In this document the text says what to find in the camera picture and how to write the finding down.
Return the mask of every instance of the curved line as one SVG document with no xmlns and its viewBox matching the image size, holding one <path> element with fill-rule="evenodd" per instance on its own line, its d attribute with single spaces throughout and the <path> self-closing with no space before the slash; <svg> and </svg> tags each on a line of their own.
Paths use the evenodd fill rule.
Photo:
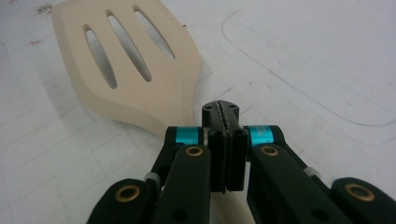
<svg viewBox="0 0 396 224">
<path fill-rule="evenodd" d="M 391 142 L 391 141 L 393 141 L 393 140 L 396 140 L 396 136 L 390 138 L 388 141 L 385 141 L 385 142 L 383 142 L 383 143 L 389 143 L 389 142 Z"/>
<path fill-rule="evenodd" d="M 328 110 L 330 113 L 334 114 L 336 117 L 343 119 L 345 121 L 348 121 L 350 123 L 353 124 L 357 124 L 357 125 L 361 125 L 361 126 L 366 126 L 366 127 L 381 127 L 381 126 L 387 126 L 390 125 L 392 123 L 396 122 L 395 120 L 392 120 L 388 123 L 382 123 L 382 124 L 365 124 L 365 123 L 359 123 L 350 119 L 346 119 L 344 117 L 342 117 L 341 115 L 335 113 L 334 111 L 330 110 L 330 108 L 326 107 L 325 105 L 321 104 L 319 101 L 317 101 L 316 99 L 312 98 L 311 96 L 309 96 L 308 94 L 304 93 L 303 91 L 300 91 L 298 88 L 296 88 L 295 86 L 293 86 L 291 83 L 289 83 L 286 79 L 284 79 L 283 77 L 279 76 L 277 73 L 273 72 L 271 69 L 265 67 L 263 64 L 261 64 L 259 61 L 257 61 L 256 59 L 254 59 L 253 57 L 251 57 L 250 55 L 248 55 L 247 53 L 245 53 L 242 49 L 240 49 L 238 46 L 236 46 L 228 37 L 227 35 L 224 33 L 224 25 L 225 23 L 236 13 L 238 13 L 239 10 L 235 11 L 233 14 L 231 14 L 230 16 L 228 16 L 224 22 L 221 25 L 221 32 L 224 36 L 224 38 L 230 42 L 230 44 L 232 44 L 234 47 L 236 47 L 239 51 L 241 51 L 243 54 L 245 54 L 247 57 L 249 57 L 249 59 L 251 59 L 253 62 L 257 63 L 260 67 L 262 67 L 263 69 L 267 70 L 269 73 L 271 73 L 272 75 L 274 75 L 275 77 L 277 77 L 278 79 L 280 79 L 281 81 L 283 81 L 285 84 L 287 84 L 288 86 L 292 87 L 294 90 L 296 90 L 297 92 L 299 92 L 300 94 L 302 94 L 303 96 L 305 96 L 306 98 L 310 99 L 311 101 L 313 101 L 314 103 L 316 103 L 317 105 L 319 105 L 320 107 Z"/>
</svg>

